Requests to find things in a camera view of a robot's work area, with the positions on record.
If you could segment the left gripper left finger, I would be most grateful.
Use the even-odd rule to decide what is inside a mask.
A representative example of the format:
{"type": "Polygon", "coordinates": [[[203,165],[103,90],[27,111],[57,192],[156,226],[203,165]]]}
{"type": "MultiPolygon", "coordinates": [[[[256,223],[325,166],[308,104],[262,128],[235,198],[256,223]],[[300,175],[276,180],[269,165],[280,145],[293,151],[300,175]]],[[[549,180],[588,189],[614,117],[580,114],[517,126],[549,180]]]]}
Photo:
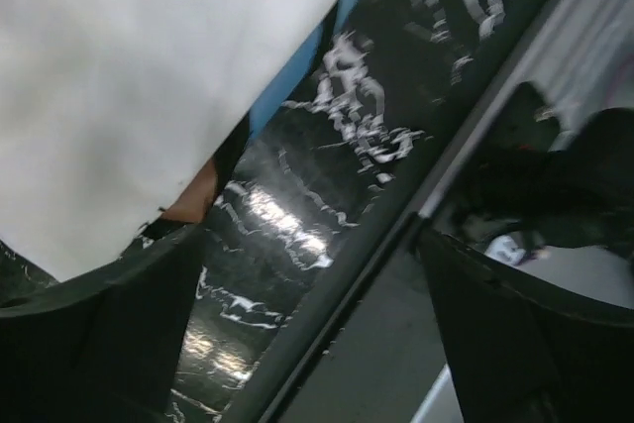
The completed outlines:
{"type": "Polygon", "coordinates": [[[1,305],[4,422],[161,422],[204,258],[185,226],[1,305]]]}

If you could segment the white daisy print t-shirt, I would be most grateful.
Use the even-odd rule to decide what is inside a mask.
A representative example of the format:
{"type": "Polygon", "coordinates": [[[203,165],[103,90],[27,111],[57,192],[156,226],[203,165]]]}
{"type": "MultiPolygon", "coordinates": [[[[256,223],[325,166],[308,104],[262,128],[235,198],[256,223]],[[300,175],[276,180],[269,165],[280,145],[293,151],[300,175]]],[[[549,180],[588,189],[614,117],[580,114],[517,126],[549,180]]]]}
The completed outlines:
{"type": "Polygon", "coordinates": [[[337,0],[1,0],[1,240],[58,281],[172,205],[337,0]]]}

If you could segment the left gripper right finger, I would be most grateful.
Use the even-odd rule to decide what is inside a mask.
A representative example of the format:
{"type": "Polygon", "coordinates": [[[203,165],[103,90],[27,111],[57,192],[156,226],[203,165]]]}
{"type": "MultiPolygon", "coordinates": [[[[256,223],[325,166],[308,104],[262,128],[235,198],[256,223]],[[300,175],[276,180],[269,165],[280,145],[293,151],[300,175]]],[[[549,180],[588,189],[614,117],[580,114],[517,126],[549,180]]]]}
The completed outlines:
{"type": "Polygon", "coordinates": [[[418,250],[465,421],[632,421],[632,310],[433,229],[418,250]]]}

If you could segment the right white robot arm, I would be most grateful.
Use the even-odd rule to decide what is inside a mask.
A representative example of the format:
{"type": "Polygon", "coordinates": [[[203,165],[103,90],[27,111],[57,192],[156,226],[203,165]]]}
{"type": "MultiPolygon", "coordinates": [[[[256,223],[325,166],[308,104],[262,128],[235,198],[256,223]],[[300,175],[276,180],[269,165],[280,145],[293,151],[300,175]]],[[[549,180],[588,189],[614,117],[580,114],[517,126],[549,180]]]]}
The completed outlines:
{"type": "Polygon", "coordinates": [[[633,259],[633,112],[592,115],[557,151],[490,147],[465,175],[467,211],[509,218],[553,246],[633,259]]]}

